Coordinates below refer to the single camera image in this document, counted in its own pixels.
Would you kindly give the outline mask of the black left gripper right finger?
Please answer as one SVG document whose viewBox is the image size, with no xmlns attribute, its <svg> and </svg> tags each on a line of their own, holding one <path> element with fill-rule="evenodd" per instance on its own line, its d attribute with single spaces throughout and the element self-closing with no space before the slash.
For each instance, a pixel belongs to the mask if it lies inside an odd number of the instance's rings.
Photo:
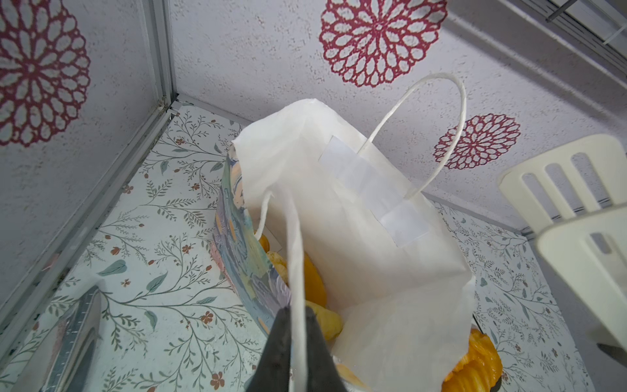
<svg viewBox="0 0 627 392">
<path fill-rule="evenodd" d="M 312 308 L 306 308 L 308 392 L 346 392 Z"/>
</svg>

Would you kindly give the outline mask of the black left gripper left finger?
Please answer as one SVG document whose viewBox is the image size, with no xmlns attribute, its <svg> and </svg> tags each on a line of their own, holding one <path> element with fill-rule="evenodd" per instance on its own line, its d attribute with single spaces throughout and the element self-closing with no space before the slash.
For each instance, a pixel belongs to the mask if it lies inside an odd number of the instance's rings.
<svg viewBox="0 0 627 392">
<path fill-rule="evenodd" d="M 288 392 L 291 365 L 291 312 L 279 310 L 266 341 L 260 362 L 246 392 Z"/>
</svg>

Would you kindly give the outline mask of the long croissant bread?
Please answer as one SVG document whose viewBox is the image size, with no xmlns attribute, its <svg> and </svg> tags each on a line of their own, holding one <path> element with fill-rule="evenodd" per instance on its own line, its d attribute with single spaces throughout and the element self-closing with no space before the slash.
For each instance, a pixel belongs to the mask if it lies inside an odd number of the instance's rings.
<svg viewBox="0 0 627 392">
<path fill-rule="evenodd" d="M 273 269 L 270 271 L 270 288 L 277 297 L 289 301 L 289 273 L 286 260 L 276 252 L 270 250 L 270 242 L 264 235 L 261 235 L 259 243 L 266 251 Z M 308 253 L 304 256 L 305 274 L 305 299 L 316 305 L 326 308 L 328 305 L 328 295 L 324 287 L 322 277 L 318 269 L 311 261 Z"/>
</svg>

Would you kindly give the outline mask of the floral paper gift bag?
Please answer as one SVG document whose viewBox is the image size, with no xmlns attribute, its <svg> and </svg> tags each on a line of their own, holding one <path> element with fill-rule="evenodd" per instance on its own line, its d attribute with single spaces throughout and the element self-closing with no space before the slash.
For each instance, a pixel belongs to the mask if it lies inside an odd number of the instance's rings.
<svg viewBox="0 0 627 392">
<path fill-rule="evenodd" d="M 289 301 L 259 243 L 287 262 Z M 326 341 L 346 390 L 439 391 L 466 354 L 474 275 L 438 210 L 333 109 L 297 101 L 225 160 L 212 256 L 268 339 L 291 312 L 289 391 L 307 391 L 304 256 L 343 329 Z"/>
</svg>

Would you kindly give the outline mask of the white slotted tongs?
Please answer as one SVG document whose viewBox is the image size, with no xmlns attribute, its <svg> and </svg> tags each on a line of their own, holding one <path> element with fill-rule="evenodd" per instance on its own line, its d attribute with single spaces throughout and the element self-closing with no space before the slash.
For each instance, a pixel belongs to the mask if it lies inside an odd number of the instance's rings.
<svg viewBox="0 0 627 392">
<path fill-rule="evenodd" d="M 573 163 L 590 161 L 611 201 L 602 207 Z M 626 153 L 595 134 L 504 171 L 498 186 L 535 234 L 541 257 L 599 320 L 596 343 L 626 348 Z"/>
</svg>

